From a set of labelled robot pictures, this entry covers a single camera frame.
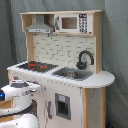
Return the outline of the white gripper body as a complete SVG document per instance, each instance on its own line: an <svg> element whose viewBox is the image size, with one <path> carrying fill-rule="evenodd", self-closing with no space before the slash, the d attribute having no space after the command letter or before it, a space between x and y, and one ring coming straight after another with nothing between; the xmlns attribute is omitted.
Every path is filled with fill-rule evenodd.
<svg viewBox="0 0 128 128"><path fill-rule="evenodd" d="M28 82L28 91L29 92L40 92L41 91L41 85L38 83Z"/></svg>

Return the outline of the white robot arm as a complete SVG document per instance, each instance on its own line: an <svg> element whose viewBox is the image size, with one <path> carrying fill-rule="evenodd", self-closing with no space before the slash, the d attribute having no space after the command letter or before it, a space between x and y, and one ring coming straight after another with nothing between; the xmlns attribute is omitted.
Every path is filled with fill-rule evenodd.
<svg viewBox="0 0 128 128"><path fill-rule="evenodd" d="M33 106L31 92L37 90L38 85L22 80L13 80L9 85L0 88L1 101L14 101L12 108L0 108L0 117L21 114L17 119L0 123L0 128L40 128L38 118L30 114Z"/></svg>

